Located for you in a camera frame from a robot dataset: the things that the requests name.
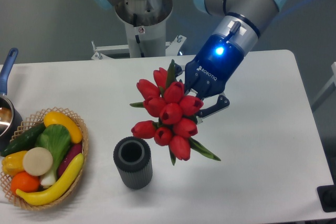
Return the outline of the blue black Robotiq gripper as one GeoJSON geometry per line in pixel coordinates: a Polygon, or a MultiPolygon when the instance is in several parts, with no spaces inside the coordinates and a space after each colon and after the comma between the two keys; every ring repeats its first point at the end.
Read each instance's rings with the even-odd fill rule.
{"type": "Polygon", "coordinates": [[[230,105],[224,92],[244,57],[260,37],[259,29],[242,15],[225,16],[194,59],[184,65],[174,64],[174,76],[185,71],[185,91],[193,91],[200,99],[217,94],[216,103],[196,113],[197,124],[230,105]]]}

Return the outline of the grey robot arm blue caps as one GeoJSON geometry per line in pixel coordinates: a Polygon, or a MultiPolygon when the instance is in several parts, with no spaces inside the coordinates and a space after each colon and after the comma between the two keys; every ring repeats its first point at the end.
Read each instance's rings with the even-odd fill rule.
{"type": "MultiPolygon", "coordinates": [[[[167,55],[166,21],[172,0],[94,0],[101,8],[113,8],[124,23],[132,58],[167,55]]],[[[229,106],[225,85],[261,34],[281,11],[287,0],[193,0],[206,14],[222,21],[185,66],[176,66],[176,75],[185,75],[185,91],[200,99],[217,96],[217,102],[196,114],[201,121],[229,106]]]]}

